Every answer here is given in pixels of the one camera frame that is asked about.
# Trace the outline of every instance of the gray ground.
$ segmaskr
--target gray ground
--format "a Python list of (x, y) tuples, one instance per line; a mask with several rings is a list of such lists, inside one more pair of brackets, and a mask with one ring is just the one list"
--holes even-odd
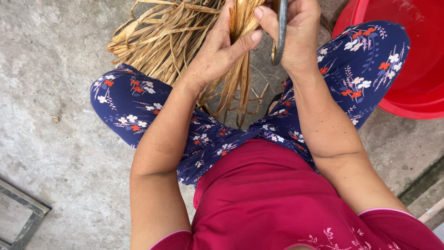
[[(347, 0), (320, 2), (322, 18), (332, 28)], [(53, 208), (25, 249), (129, 246), (128, 176), (134, 151), (94, 114), (89, 88), (113, 68), (114, 56), (105, 44), (129, 18), (132, 4), (0, 0), (0, 178)], [(329, 37), (321, 27), (318, 45)], [(276, 76), (266, 77), (277, 90), (285, 72), (270, 66), (270, 44), (264, 39), (251, 64)], [(256, 70), (252, 75), (260, 76)], [(265, 83), (258, 78), (252, 86), (261, 92)], [(245, 125), (261, 117), (273, 95), (269, 88), (259, 114)], [(233, 125), (234, 115), (226, 122)], [(377, 109), (359, 133), (375, 169), (396, 194), (444, 154), (443, 120), (410, 120)], [(193, 189), (181, 188), (192, 218)], [(11, 242), (27, 211), (3, 195), (0, 211), (0, 238)]]

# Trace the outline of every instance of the woman's left hand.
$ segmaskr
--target woman's left hand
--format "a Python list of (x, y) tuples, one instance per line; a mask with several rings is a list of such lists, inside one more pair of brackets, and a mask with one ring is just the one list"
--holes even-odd
[(259, 44), (262, 31), (256, 30), (231, 45), (230, 42), (230, 8), (234, 8), (234, 0), (226, 0), (219, 19), (208, 33), (205, 42), (185, 71), (191, 77), (192, 87), (200, 92), (212, 80), (222, 77), (243, 54)]

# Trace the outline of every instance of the red shirt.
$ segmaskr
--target red shirt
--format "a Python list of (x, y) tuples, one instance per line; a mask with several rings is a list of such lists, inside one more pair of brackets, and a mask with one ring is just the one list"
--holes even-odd
[(295, 152), (249, 140), (221, 158), (194, 194), (192, 232), (174, 232), (152, 250), (439, 250), (444, 244), (410, 214), (356, 215)]

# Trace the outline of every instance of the floral pants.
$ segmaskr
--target floral pants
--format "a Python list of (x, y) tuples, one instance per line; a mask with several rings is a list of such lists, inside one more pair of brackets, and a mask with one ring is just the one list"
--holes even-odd
[[(319, 71), (334, 100), (356, 129), (390, 88), (409, 49), (404, 27), (387, 21), (370, 21), (349, 27), (318, 50)], [(179, 181), (196, 186), (218, 159), (253, 137), (293, 150), (316, 170), (301, 134), (291, 79), (284, 85), (282, 98), (271, 113), (247, 130), (226, 127), (194, 109), (185, 151), (177, 166)], [(104, 123), (136, 149), (171, 90), (171, 86), (121, 64), (93, 83), (91, 104)]]

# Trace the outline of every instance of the woman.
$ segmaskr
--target woman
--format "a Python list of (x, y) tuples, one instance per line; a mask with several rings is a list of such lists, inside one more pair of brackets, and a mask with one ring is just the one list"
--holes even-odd
[[(91, 87), (97, 114), (137, 148), (131, 249), (444, 249), (378, 177), (357, 133), (407, 56), (404, 28), (360, 24), (316, 51), (319, 4), (290, 1), (284, 92), (235, 130), (194, 108), (261, 40), (254, 31), (230, 44), (232, 6), (226, 0), (173, 89), (129, 65)], [(265, 6), (254, 14), (276, 40), (277, 15)], [(176, 178), (197, 186), (192, 225)]]

